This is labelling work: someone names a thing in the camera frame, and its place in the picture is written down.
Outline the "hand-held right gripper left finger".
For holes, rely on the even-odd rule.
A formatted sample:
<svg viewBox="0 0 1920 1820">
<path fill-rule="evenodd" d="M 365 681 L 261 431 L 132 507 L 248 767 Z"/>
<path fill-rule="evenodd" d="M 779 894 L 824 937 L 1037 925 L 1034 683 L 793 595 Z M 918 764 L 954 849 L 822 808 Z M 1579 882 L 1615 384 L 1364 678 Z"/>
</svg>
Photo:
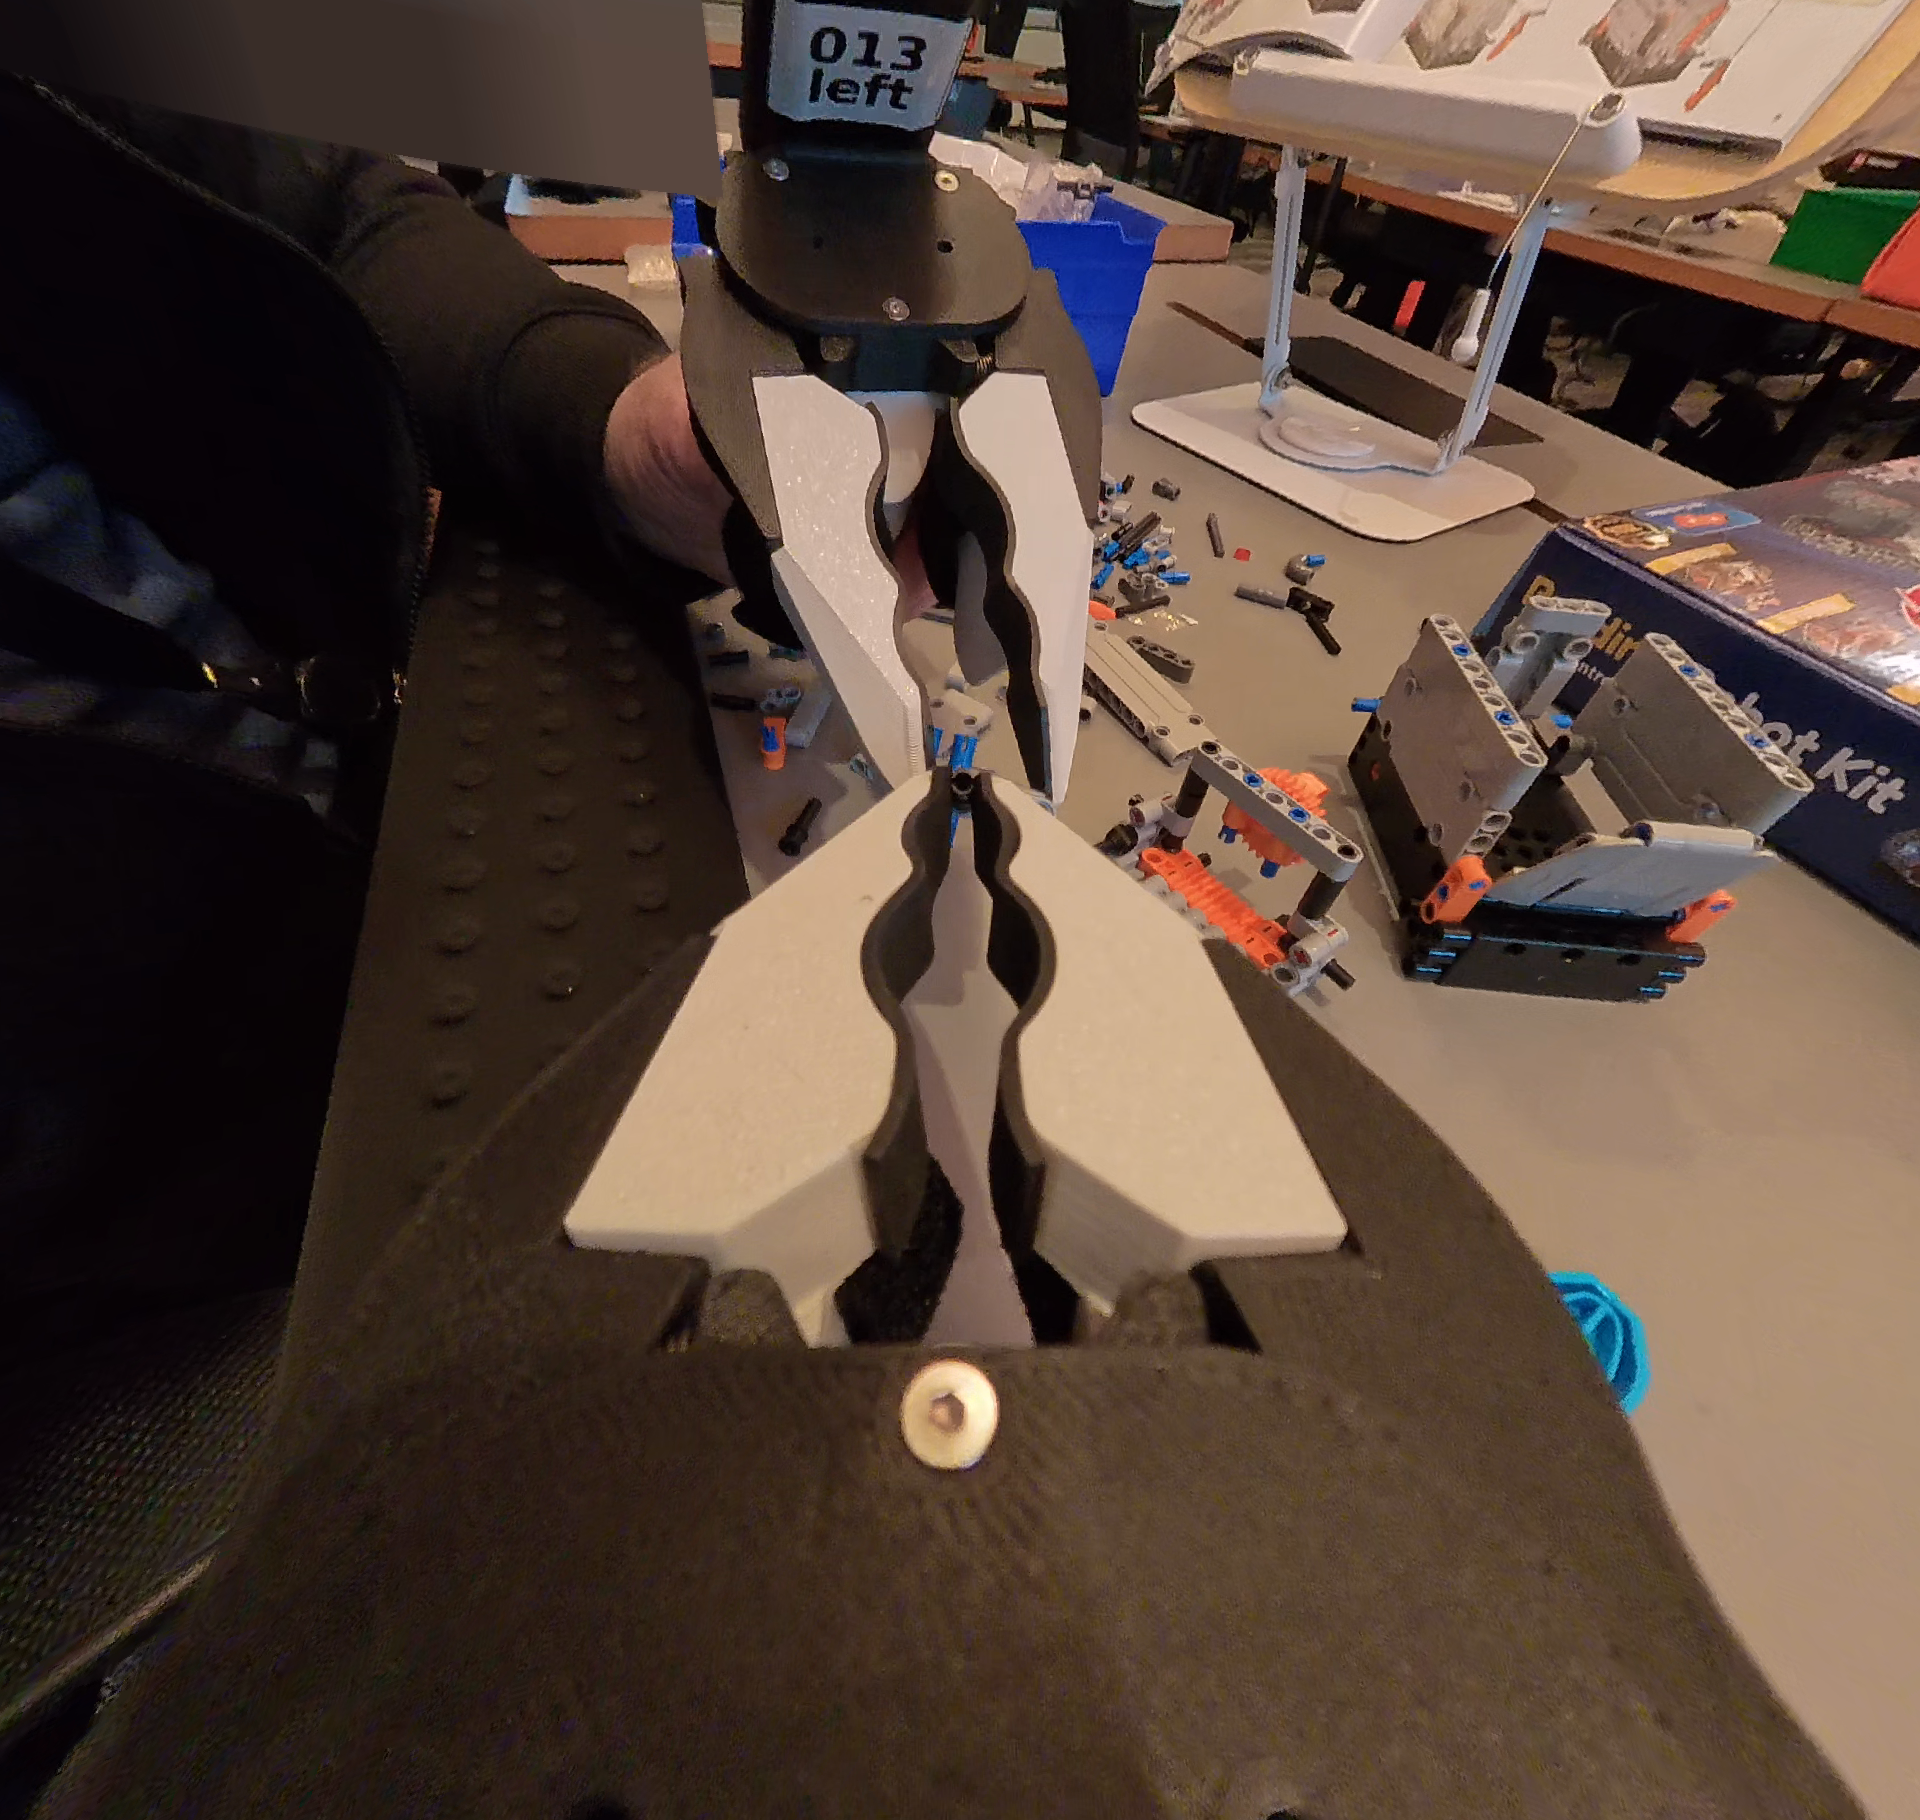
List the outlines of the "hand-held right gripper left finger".
<svg viewBox="0 0 1920 1820">
<path fill-rule="evenodd" d="M 918 778 L 714 930 L 567 1214 L 577 1248 L 765 1272 L 809 1341 L 924 1335 L 956 1198 L 899 1008 L 949 829 L 949 779 Z"/>
</svg>

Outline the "pile of small building pieces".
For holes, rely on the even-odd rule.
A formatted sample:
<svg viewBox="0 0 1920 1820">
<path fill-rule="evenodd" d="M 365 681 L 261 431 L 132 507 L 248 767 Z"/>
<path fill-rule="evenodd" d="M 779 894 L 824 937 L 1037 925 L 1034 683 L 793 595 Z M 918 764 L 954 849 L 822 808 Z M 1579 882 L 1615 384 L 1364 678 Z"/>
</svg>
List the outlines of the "pile of small building pieces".
<svg viewBox="0 0 1920 1820">
<path fill-rule="evenodd" d="M 1123 617 L 1119 634 L 1153 638 L 1196 663 L 1202 693 L 1193 709 L 1224 721 L 1237 678 L 1224 648 L 1203 648 L 1202 601 L 1230 603 L 1234 582 L 1269 585 L 1254 556 L 1202 534 L 1193 515 L 1181 530 L 1189 542 L 1168 542 L 1169 560 L 1189 574 L 1168 589 L 1168 603 Z M 687 607 L 687 624 L 709 692 L 718 767 L 742 846 L 751 895 L 764 894 L 800 857 L 883 799 L 889 787 L 864 752 L 852 718 L 818 665 L 772 645 L 731 615 L 734 595 L 712 595 Z"/>
</svg>

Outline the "long light grey building block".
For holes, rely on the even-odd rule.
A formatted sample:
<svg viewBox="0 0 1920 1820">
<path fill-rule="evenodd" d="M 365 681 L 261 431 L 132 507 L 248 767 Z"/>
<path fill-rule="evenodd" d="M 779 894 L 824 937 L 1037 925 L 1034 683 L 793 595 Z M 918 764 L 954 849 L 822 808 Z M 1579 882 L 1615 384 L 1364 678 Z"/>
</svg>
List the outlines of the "long light grey building block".
<svg viewBox="0 0 1920 1820">
<path fill-rule="evenodd" d="M 1007 650 L 984 607 L 965 599 L 927 605 L 901 634 L 922 678 L 927 767 L 951 760 L 1025 779 L 1013 723 Z"/>
</svg>

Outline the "green plastic bin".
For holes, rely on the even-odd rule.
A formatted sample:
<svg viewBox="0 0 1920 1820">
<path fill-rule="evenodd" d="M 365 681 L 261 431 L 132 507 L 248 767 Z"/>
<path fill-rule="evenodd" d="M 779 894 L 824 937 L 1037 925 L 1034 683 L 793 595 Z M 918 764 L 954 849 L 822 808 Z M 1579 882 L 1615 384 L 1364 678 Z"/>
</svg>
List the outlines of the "green plastic bin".
<svg viewBox="0 0 1920 1820">
<path fill-rule="evenodd" d="M 1858 287 L 1915 208 L 1915 190 L 1809 188 L 1769 265 Z"/>
</svg>

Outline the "grey building kit robot assembly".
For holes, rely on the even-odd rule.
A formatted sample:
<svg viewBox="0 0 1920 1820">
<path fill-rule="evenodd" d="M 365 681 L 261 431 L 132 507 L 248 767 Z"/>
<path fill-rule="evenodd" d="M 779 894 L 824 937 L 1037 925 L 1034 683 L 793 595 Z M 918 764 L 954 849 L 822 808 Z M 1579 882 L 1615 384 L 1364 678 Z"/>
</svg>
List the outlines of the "grey building kit robot assembly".
<svg viewBox="0 0 1920 1820">
<path fill-rule="evenodd" d="M 1487 645 L 1430 615 L 1349 754 L 1410 982 L 1646 1005 L 1704 962 L 1734 884 L 1811 797 L 1664 634 L 1573 713 L 1615 612 L 1533 594 Z"/>
</svg>

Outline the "blue plastic bin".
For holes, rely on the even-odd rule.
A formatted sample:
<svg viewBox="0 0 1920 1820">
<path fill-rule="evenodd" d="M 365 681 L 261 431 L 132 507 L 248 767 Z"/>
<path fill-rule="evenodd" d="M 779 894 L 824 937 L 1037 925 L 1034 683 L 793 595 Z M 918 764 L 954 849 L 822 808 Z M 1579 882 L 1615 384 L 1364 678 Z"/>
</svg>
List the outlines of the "blue plastic bin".
<svg viewBox="0 0 1920 1820">
<path fill-rule="evenodd" d="M 1070 321 L 1080 332 L 1101 396 L 1110 396 L 1123 363 L 1162 217 L 1101 192 L 1083 217 L 1021 217 L 1031 265 L 1054 275 Z"/>
</svg>

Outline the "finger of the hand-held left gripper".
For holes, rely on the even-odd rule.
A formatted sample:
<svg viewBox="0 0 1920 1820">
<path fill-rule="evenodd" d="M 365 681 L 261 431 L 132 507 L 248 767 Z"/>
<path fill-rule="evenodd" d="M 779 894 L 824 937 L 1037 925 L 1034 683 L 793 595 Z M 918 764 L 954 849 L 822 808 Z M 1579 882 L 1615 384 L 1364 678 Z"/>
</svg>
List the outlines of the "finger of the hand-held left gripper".
<svg viewBox="0 0 1920 1820">
<path fill-rule="evenodd" d="M 1049 382 L 984 382 L 962 401 L 965 523 L 981 560 L 977 638 L 1007 673 L 1025 783 L 1070 794 L 1089 627 L 1089 517 Z"/>
<path fill-rule="evenodd" d="M 899 573 L 883 514 L 922 484 L 938 393 L 839 393 L 811 373 L 753 382 L 779 547 L 773 580 L 880 779 L 924 774 L 924 699 L 899 654 Z"/>
</svg>

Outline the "blue robot kit box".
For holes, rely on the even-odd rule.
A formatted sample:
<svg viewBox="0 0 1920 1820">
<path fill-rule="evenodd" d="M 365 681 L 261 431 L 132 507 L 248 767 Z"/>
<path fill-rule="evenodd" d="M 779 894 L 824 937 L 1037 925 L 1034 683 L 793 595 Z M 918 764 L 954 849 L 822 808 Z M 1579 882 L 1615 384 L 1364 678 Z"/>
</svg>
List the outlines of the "blue robot kit box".
<svg viewBox="0 0 1920 1820">
<path fill-rule="evenodd" d="M 1672 638 L 1811 779 L 1768 840 L 1918 935 L 1918 461 L 1712 488 L 1543 536 L 1474 624 L 1533 594 L 1611 623 L 1561 701 L 1594 695 L 1644 634 Z"/>
</svg>

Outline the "wide light grey panel piece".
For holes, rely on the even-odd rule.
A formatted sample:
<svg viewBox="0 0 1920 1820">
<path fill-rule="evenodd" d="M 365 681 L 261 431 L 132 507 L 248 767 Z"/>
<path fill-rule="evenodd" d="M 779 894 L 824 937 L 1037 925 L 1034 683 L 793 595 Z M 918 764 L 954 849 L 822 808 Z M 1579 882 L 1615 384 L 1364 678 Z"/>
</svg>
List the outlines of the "wide light grey panel piece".
<svg viewBox="0 0 1920 1820">
<path fill-rule="evenodd" d="M 1110 623 L 1089 619 L 1083 689 L 1165 766 L 1214 738 L 1184 687 L 1153 671 Z"/>
</svg>

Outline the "blue curved building piece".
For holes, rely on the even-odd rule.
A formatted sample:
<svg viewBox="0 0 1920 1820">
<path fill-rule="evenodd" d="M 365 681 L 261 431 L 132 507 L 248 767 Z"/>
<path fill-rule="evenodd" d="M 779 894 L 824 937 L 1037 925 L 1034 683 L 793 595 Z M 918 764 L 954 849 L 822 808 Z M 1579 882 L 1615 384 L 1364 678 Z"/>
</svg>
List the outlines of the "blue curved building piece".
<svg viewBox="0 0 1920 1820">
<path fill-rule="evenodd" d="M 1607 1377 L 1619 1406 L 1632 1415 L 1647 1397 L 1651 1361 L 1640 1314 L 1602 1278 L 1579 1270 L 1554 1270 L 1568 1316 L 1582 1332 L 1599 1371 Z"/>
</svg>

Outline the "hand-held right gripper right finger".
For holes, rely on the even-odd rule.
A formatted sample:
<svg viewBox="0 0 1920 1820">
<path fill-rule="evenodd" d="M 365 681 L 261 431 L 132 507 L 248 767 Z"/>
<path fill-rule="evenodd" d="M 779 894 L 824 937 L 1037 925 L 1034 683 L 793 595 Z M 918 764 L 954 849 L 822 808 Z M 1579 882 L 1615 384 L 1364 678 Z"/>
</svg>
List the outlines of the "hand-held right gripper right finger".
<svg viewBox="0 0 1920 1820">
<path fill-rule="evenodd" d="M 1139 1274 L 1338 1249 L 1346 1217 L 1222 971 L 1273 984 L 1023 788 L 975 787 L 970 819 L 1017 1006 L 992 1198 L 1035 1340 L 1067 1341 Z"/>
</svg>

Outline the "person's left hand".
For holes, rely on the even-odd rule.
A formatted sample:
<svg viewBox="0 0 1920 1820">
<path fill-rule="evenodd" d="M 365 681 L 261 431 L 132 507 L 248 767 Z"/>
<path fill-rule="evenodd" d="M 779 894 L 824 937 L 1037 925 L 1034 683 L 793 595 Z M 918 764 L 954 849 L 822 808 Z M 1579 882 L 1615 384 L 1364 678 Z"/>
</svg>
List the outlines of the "person's left hand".
<svg viewBox="0 0 1920 1820">
<path fill-rule="evenodd" d="M 723 545 L 731 488 L 709 463 L 676 353 L 633 375 L 613 402 L 604 475 L 624 532 L 655 560 L 734 588 Z"/>
</svg>

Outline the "black perforated mat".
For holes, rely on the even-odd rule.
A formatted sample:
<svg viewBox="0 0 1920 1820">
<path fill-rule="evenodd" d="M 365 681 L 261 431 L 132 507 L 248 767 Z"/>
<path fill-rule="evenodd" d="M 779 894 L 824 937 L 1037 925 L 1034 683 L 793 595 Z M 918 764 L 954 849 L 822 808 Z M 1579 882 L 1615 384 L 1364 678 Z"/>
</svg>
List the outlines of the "black perforated mat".
<svg viewBox="0 0 1920 1820">
<path fill-rule="evenodd" d="M 445 514 L 285 1369 L 542 1065 L 746 895 L 682 607 Z"/>
</svg>

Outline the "white booklet stand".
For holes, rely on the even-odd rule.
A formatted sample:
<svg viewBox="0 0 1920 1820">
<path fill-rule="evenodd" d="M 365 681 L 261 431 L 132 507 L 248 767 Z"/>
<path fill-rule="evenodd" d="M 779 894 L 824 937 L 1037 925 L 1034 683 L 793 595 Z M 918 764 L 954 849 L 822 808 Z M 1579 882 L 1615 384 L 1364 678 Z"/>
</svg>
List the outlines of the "white booklet stand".
<svg viewBox="0 0 1920 1820">
<path fill-rule="evenodd" d="M 1545 232 L 1585 210 L 1556 192 L 1589 192 L 1642 153 L 1625 97 L 1609 86 L 1592 95 L 1556 81 L 1443 79 L 1290 49 L 1195 59 L 1176 81 L 1178 105 L 1195 123 L 1280 147 L 1267 342 L 1257 382 L 1142 401 L 1134 424 L 1376 540 L 1422 540 L 1524 506 L 1533 494 L 1524 477 L 1469 450 Z M 1338 402 L 1294 366 L 1292 283 L 1312 151 L 1525 192 L 1500 295 L 1471 315 L 1477 363 L 1469 393 L 1440 439 Z"/>
</svg>

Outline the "orange and grey wing assembly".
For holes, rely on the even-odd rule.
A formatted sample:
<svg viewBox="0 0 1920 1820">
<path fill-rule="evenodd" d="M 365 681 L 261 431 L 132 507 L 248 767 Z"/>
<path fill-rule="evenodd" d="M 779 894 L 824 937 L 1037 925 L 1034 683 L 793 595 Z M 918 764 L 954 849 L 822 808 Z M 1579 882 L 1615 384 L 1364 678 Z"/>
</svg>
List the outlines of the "orange and grey wing assembly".
<svg viewBox="0 0 1920 1820">
<path fill-rule="evenodd" d="M 1325 817 L 1325 800 L 1325 779 L 1250 766 L 1207 735 L 1174 791 L 1132 797 L 1099 846 L 1280 991 L 1346 991 L 1355 975 L 1341 960 L 1349 932 L 1338 906 L 1362 851 Z"/>
</svg>

